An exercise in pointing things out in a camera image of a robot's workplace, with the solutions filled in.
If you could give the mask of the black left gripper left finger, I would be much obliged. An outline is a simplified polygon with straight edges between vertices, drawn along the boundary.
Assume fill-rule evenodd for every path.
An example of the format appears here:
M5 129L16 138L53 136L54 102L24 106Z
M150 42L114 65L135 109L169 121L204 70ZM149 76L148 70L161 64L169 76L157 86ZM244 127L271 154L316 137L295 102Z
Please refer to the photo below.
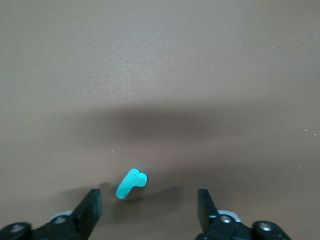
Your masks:
M101 215L101 190L91 189L71 213L61 213L33 230L32 239L88 240Z

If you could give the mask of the teal foam letter r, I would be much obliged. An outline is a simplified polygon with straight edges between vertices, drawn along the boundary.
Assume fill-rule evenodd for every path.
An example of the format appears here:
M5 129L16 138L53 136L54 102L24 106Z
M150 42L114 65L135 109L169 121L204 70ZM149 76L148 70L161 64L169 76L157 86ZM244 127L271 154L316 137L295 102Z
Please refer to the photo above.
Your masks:
M133 188L143 188L148 182L148 176L136 168L128 171L118 185L115 195L118 199L125 199Z

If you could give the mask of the brown table cover sheet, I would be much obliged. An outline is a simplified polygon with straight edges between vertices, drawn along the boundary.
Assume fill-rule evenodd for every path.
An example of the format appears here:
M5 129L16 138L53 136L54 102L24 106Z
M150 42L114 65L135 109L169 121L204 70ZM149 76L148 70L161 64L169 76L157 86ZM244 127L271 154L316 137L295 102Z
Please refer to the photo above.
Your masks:
M198 189L320 240L320 0L0 0L0 229L93 188L90 240L194 240Z

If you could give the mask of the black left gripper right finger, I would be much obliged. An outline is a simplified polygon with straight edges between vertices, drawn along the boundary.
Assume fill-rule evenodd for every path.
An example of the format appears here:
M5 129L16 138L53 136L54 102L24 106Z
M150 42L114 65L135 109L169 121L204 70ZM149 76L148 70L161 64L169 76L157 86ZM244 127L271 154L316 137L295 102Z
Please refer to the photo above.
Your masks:
M197 216L202 229L200 240L255 240L252 228L229 210L219 210L207 189L197 191Z

